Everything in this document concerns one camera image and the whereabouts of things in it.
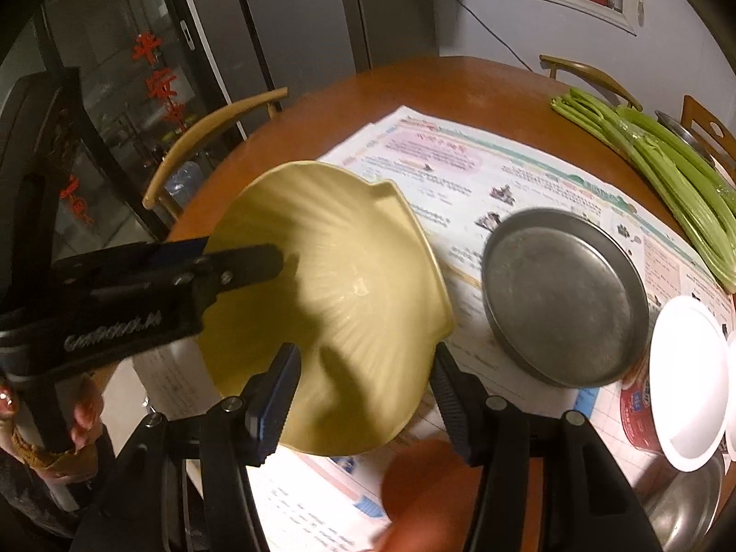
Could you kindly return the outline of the left hand red nails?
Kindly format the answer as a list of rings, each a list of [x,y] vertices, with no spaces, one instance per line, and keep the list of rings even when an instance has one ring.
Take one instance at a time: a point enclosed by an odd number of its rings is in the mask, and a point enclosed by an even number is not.
[[[19,396],[5,380],[1,380],[1,448],[15,460],[25,464],[24,447],[17,447],[20,440],[14,435],[15,416],[20,409]],[[98,385],[90,378],[82,379],[70,427],[74,452],[63,455],[46,469],[33,467],[42,480],[47,483],[70,485],[89,481],[96,476],[98,473],[96,441],[104,432],[101,421],[103,409],[104,399]]]

